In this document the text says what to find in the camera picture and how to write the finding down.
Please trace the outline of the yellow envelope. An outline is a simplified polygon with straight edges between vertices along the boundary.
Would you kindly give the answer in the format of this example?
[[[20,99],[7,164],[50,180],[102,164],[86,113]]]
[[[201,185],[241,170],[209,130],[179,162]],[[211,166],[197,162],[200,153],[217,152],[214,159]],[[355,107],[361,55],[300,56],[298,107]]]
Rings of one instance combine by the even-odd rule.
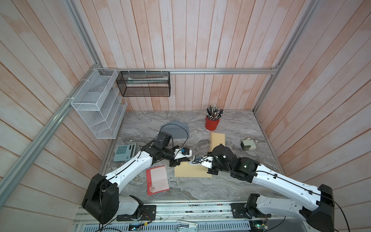
[[[216,148],[220,144],[225,146],[225,134],[211,132],[210,133],[210,149],[209,149],[209,151],[211,152],[214,148]]]
[[[208,168],[199,164],[189,164],[189,162],[181,162],[174,168],[175,177],[211,178],[212,175],[207,172]]]

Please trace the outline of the blue bordered letter paper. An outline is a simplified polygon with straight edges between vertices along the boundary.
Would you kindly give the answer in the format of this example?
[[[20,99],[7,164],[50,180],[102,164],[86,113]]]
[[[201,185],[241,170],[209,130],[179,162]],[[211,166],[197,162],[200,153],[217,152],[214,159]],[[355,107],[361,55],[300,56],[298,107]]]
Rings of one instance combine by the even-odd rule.
[[[198,165],[202,163],[202,157],[201,156],[194,156],[192,160],[188,163],[189,165]]]

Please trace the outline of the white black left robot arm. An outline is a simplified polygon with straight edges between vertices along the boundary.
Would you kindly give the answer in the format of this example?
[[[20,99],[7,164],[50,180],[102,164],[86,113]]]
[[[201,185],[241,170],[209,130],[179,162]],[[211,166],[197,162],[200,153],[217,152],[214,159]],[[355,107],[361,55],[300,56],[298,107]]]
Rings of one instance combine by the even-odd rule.
[[[140,172],[156,162],[168,160],[170,166],[175,167],[182,161],[189,161],[192,150],[179,146],[168,148],[172,139],[169,133],[160,131],[154,140],[142,146],[140,151],[121,167],[104,176],[93,176],[83,198],[82,208],[101,225],[121,215],[132,220],[142,219],[143,202],[133,195],[120,200],[119,194]]]

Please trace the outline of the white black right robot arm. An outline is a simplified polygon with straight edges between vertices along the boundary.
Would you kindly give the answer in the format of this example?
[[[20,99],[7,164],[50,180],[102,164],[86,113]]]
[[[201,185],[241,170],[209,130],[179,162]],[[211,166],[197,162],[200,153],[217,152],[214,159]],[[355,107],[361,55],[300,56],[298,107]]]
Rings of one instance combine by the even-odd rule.
[[[192,163],[206,167],[208,173],[212,175],[228,172],[232,178],[267,187],[286,197],[285,199],[269,198],[252,193],[242,210],[232,207],[242,218],[279,215],[301,219],[321,232],[335,230],[333,190],[327,185],[316,187],[295,181],[256,160],[237,157],[222,144],[207,155],[195,158]]]

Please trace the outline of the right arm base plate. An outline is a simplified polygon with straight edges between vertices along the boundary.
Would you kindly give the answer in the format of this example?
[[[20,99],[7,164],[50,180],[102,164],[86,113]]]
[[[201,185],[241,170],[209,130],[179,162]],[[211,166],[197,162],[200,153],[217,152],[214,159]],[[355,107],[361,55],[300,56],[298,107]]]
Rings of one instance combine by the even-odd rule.
[[[231,211],[234,218],[271,218],[271,214],[263,214],[247,203],[232,203]]]

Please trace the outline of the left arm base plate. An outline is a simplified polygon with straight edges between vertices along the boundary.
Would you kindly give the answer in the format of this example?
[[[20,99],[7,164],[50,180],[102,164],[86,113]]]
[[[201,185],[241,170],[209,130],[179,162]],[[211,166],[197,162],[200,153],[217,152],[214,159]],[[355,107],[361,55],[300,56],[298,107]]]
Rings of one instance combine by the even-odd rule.
[[[119,215],[117,221],[154,221],[156,219],[156,212],[156,205],[144,205],[140,206],[133,215]]]

